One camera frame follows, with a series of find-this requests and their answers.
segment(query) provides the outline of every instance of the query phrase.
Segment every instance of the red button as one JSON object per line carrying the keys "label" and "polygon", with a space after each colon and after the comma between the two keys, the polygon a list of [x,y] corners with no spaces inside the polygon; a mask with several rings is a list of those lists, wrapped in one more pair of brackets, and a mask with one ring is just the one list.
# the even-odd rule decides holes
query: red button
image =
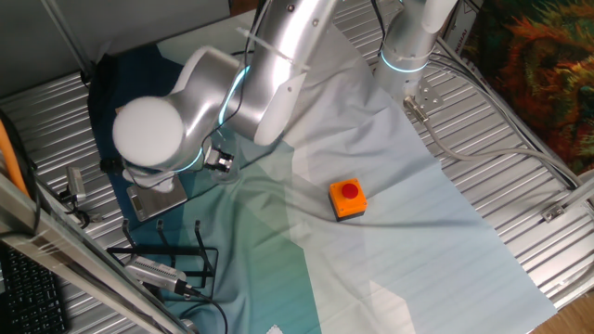
{"label": "red button", "polygon": [[359,188],[353,184],[346,184],[342,186],[342,195],[347,199],[354,199],[357,195],[359,195]]}

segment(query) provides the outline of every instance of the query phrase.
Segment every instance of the fabric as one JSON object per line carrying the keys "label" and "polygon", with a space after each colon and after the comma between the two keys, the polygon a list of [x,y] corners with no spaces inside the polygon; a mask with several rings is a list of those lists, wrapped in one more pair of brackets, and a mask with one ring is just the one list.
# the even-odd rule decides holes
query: fabric
{"label": "fabric", "polygon": [[[524,334],[555,314],[335,28],[282,141],[238,141],[241,179],[197,181],[184,210],[221,251],[214,298],[231,333]],[[368,209],[337,223],[329,185],[353,177]],[[223,330],[212,306],[184,315]]]}
{"label": "fabric", "polygon": [[594,4],[484,1],[462,56],[575,173],[594,168]]}

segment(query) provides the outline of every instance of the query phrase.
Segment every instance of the metal table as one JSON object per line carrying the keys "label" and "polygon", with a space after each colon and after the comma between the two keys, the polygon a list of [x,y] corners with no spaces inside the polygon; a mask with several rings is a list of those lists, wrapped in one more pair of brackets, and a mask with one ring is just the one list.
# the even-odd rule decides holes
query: metal table
{"label": "metal table", "polygon": [[[400,4],[385,1],[381,8],[384,21],[390,22]],[[377,62],[381,31],[368,0],[341,2],[334,24],[371,66]],[[451,148],[473,153],[525,146],[520,134],[464,79],[433,69],[427,69],[425,74],[445,101],[430,117],[435,130]],[[65,189],[67,165],[82,169],[88,195],[81,209],[100,213],[103,218],[102,223],[88,226],[86,233],[103,248],[128,247],[121,230],[121,210],[108,177],[99,170],[87,95],[78,74],[73,74],[4,98],[0,107],[19,128],[26,148],[39,166],[41,180],[54,191]],[[541,216],[546,208],[570,194],[555,173],[538,160],[518,155],[478,162],[455,161],[441,152],[421,124],[411,121],[427,148],[441,160],[444,173],[496,229],[557,308],[594,286],[593,278],[580,279],[576,286],[571,284],[588,274],[594,262],[594,223],[588,208],[577,206],[551,223]],[[63,281],[63,288],[71,333],[145,332],[68,282]]]}

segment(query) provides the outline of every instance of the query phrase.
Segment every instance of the metal rail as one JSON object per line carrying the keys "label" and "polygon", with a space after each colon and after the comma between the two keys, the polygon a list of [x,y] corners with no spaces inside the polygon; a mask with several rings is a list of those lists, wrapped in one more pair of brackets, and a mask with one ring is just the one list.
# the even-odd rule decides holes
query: metal rail
{"label": "metal rail", "polygon": [[[32,229],[34,213],[34,202],[0,175],[0,232]],[[14,236],[4,242],[149,333],[191,333],[60,210],[42,212],[35,238]]]}
{"label": "metal rail", "polygon": [[41,2],[45,7],[45,11],[47,11],[47,15],[54,21],[56,29],[58,29],[59,33],[62,35],[64,43],[66,43],[71,50],[72,56],[76,59],[78,66],[87,78],[91,77],[93,75],[93,64],[86,55],[83,45],[78,38],[76,38],[76,35],[64,18],[58,4],[55,0],[41,0]]}

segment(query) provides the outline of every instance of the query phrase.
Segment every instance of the colorful tapestry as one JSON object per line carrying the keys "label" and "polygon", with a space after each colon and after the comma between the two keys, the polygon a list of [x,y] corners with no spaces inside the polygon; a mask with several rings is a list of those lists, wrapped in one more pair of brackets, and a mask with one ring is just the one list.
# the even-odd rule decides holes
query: colorful tapestry
{"label": "colorful tapestry", "polygon": [[462,56],[576,173],[594,168],[594,1],[487,0]]}

